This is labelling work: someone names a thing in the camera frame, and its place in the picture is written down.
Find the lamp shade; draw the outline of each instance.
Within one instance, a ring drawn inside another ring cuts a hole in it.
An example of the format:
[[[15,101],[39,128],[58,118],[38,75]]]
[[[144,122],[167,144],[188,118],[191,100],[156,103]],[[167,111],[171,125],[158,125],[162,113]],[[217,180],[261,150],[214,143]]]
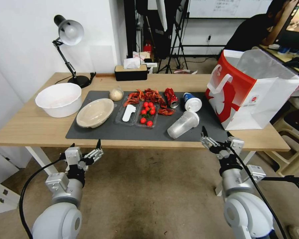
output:
[[[66,20],[63,16],[56,15],[54,23],[59,27],[59,37],[64,44],[76,45],[82,40],[84,29],[78,22]]]

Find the power outlet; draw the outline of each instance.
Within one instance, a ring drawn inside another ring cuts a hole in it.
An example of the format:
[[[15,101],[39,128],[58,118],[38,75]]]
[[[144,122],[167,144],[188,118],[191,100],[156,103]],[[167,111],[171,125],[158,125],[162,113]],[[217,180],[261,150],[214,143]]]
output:
[[[209,43],[211,38],[212,38],[212,35],[209,35],[206,39],[206,42]]]

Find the concrete floor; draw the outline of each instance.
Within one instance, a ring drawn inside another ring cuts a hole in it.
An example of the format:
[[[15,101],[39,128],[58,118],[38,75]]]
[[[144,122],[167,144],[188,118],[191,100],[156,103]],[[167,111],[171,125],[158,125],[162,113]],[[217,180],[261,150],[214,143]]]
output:
[[[184,58],[180,58],[179,59],[180,63],[181,63],[181,67],[183,67],[184,69],[186,69],[186,65],[184,63]],[[212,73],[213,69],[215,68],[215,66],[217,65],[217,60],[216,58],[205,58],[205,57],[186,57],[186,61],[187,61],[187,66],[189,70],[192,71],[196,71],[197,70],[197,74],[210,74]],[[165,60],[162,61],[161,64],[161,68],[163,68],[166,64],[168,63],[168,58],[166,58]],[[175,58],[172,58],[170,61],[170,67],[172,69],[172,72],[174,72],[174,70],[176,70],[176,66],[177,66],[177,61]]]
[[[189,68],[208,74],[215,65],[216,60],[209,59],[203,64],[189,63]],[[51,161],[64,150],[44,148]],[[276,176],[258,155],[250,163],[263,167],[268,176]],[[65,163],[56,167],[62,172]],[[31,160],[3,185],[20,194],[25,181],[38,169]],[[234,238],[223,217],[223,199],[214,193],[221,180],[218,170],[215,155],[206,150],[104,149],[102,159],[86,173],[80,208],[83,225],[78,238]],[[30,227],[50,206],[46,177],[43,172],[37,175],[26,192],[24,212]],[[281,223],[299,226],[296,186],[265,181],[259,186]],[[17,209],[0,214],[0,238],[26,238]]]

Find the black shirt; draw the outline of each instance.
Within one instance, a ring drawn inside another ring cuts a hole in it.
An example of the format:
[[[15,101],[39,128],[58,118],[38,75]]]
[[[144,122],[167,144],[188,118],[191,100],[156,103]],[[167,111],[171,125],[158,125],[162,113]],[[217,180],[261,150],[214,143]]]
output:
[[[267,17],[267,14],[259,14],[247,19],[239,25],[225,49],[250,50],[253,46],[261,44],[261,41],[269,34],[267,28],[272,25],[272,21]]]

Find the computer monitor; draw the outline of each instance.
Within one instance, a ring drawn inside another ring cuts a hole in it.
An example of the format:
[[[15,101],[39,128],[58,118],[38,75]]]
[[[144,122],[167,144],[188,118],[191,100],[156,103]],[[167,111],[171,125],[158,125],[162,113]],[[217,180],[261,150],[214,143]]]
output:
[[[299,1],[280,31],[275,43],[299,49]]]

